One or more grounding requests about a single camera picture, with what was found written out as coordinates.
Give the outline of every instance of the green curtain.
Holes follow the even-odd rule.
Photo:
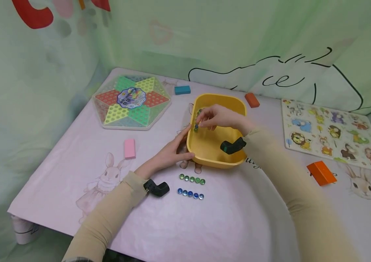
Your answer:
[[[367,114],[371,1],[0,0],[0,261],[66,250],[6,210],[114,67]]]

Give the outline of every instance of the yellow plastic tray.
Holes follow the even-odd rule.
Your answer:
[[[235,142],[242,136],[241,132],[231,127],[216,127],[214,131],[206,128],[199,128],[194,132],[196,125],[197,112],[200,108],[210,107],[218,104],[229,108],[239,114],[246,116],[244,103],[233,96],[223,96],[219,94],[202,94],[194,101],[193,113],[191,114],[191,130],[188,132],[186,146],[188,151],[196,156],[193,161],[204,166],[216,168],[232,168],[242,163],[246,154],[243,150],[228,155],[220,149],[223,141]]]

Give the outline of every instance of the left hand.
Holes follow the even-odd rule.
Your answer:
[[[135,171],[138,176],[143,179],[149,179],[155,172],[167,168],[169,166],[175,165],[175,163],[190,160],[195,156],[194,153],[186,152],[183,154],[177,154],[177,149],[181,143],[183,143],[186,138],[188,131],[191,129],[189,125],[186,129],[182,130],[174,140],[170,141],[166,146],[161,149],[154,157],[149,159],[146,163],[139,166]]]

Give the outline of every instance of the black sensor device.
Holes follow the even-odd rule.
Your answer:
[[[156,185],[152,179],[149,179],[146,183],[144,183],[143,187],[145,190],[157,197],[161,197],[169,192],[169,185],[166,182]]]
[[[231,155],[243,149],[244,146],[246,146],[246,142],[242,137],[240,137],[233,144],[229,141],[223,141],[223,143],[220,145],[220,149],[226,154]]]

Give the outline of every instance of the hand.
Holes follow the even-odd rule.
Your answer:
[[[199,127],[207,127],[209,130],[215,130],[217,126],[232,127],[244,136],[255,128],[255,124],[245,116],[217,104],[204,108],[197,116],[196,123]]]
[[[175,165],[177,162],[193,158],[195,155],[191,152],[177,154],[179,145],[186,141],[190,129],[191,125],[188,125],[186,129],[182,130],[174,140],[166,144],[166,146],[164,146],[163,149],[161,149],[161,151],[159,151],[154,157],[139,166],[135,173],[144,179],[149,179],[158,170]]]

